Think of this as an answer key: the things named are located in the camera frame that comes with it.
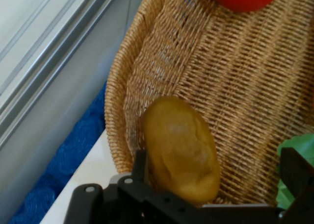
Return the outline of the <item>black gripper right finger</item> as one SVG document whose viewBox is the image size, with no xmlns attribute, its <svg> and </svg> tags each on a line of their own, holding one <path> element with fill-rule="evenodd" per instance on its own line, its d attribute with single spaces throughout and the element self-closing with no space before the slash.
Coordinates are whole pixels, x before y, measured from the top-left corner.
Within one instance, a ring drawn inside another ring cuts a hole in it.
<svg viewBox="0 0 314 224">
<path fill-rule="evenodd" d="M 314 222 L 314 168 L 294 148 L 281 149 L 280 179 L 295 200 L 283 213 L 281 224 Z"/>
</svg>

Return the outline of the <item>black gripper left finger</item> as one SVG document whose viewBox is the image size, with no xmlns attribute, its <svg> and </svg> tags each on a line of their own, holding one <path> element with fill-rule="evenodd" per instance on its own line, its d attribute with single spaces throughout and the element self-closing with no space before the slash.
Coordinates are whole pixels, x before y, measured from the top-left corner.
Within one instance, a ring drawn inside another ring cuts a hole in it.
<svg viewBox="0 0 314 224">
<path fill-rule="evenodd" d="M 147 154 L 138 150 L 130 174 L 113 177 L 106 188 L 96 183 L 72 193 L 66 224 L 200 224 L 199 209 L 169 192 L 145 183 Z"/>
</svg>

